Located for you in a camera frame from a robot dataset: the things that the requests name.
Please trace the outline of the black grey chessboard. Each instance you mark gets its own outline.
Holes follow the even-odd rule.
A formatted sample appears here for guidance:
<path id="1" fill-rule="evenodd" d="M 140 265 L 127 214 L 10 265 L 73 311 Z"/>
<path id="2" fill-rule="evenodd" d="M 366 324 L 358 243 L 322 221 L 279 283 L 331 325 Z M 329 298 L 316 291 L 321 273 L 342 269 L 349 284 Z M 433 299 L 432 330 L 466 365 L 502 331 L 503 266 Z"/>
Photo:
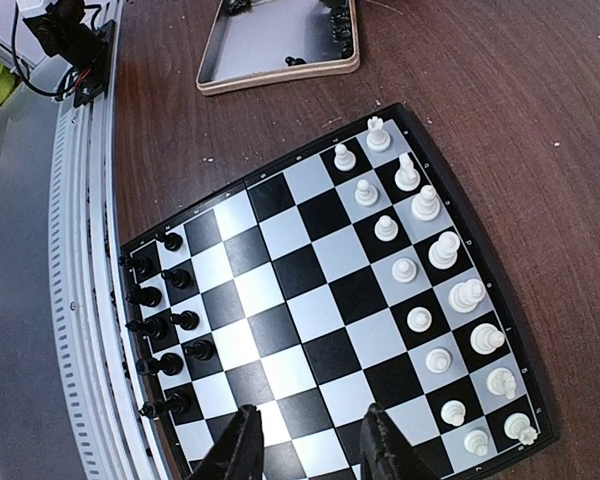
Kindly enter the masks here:
<path id="1" fill-rule="evenodd" d="M 173 478 L 246 404 L 261 413 L 267 479 L 359 478 L 372 403 L 441 479 L 485 478 L 557 438 L 506 274 L 400 104 L 172 216 L 118 261 L 135 363 L 184 362 L 175 376 L 136 371 Z"/>

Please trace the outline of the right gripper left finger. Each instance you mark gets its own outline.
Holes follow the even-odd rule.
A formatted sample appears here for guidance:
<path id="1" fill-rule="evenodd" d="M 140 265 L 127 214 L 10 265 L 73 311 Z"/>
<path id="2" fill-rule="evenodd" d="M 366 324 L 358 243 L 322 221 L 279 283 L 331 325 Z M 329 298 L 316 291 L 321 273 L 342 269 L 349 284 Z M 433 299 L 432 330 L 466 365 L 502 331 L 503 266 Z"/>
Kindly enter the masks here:
<path id="1" fill-rule="evenodd" d="M 263 470 L 261 413 L 254 405 L 243 405 L 186 480 L 261 479 Z"/>

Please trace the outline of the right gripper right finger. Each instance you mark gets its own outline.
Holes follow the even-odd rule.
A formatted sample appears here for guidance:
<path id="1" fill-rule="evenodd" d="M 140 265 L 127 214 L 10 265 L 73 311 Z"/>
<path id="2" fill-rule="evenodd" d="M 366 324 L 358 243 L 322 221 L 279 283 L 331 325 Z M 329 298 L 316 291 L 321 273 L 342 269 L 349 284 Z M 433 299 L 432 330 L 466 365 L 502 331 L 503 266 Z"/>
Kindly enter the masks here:
<path id="1" fill-rule="evenodd" d="M 372 403 L 359 435 L 362 479 L 437 480 L 384 408 Z"/>

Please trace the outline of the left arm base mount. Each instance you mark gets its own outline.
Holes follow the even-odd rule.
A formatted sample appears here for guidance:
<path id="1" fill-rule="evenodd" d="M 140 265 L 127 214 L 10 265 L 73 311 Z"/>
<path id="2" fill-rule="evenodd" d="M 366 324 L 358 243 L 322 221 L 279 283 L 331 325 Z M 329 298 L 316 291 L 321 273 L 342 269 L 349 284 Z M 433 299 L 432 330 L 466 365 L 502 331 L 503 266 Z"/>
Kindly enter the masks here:
<path id="1" fill-rule="evenodd" d="M 71 65 L 54 93 L 35 86 L 34 92 L 60 101 L 71 95 L 73 106 L 91 103 L 109 85 L 116 22 L 97 21 L 104 5 L 79 0 L 17 1 L 12 29 L 18 21 L 36 38 L 48 57 Z"/>

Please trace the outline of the black rook chess piece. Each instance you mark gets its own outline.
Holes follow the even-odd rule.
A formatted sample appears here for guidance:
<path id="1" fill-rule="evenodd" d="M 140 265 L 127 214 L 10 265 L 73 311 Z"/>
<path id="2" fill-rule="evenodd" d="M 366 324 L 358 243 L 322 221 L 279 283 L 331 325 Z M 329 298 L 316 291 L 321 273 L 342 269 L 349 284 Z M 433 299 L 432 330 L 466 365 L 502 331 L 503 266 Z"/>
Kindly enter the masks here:
<path id="1" fill-rule="evenodd" d="M 165 233 L 165 232 L 157 232 L 155 234 L 155 239 L 157 242 L 161 243 L 163 247 L 167 251 L 177 251 L 183 244 L 183 238 L 178 233 Z"/>

